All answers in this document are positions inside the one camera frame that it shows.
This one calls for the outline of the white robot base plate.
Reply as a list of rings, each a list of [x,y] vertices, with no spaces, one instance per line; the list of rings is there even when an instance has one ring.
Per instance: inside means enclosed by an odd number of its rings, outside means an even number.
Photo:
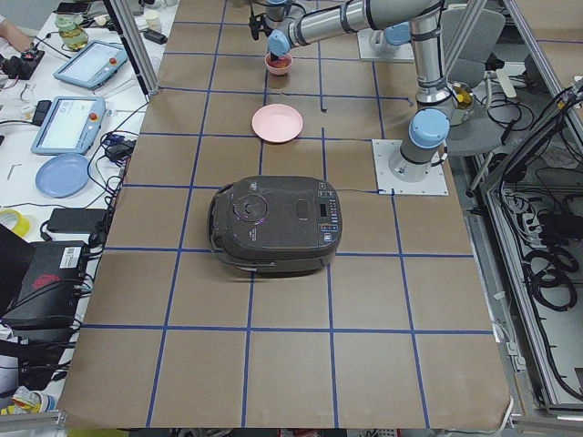
[[[413,164],[401,154],[402,140],[373,139],[377,190],[382,195],[447,196],[443,161],[436,151],[425,164]]]

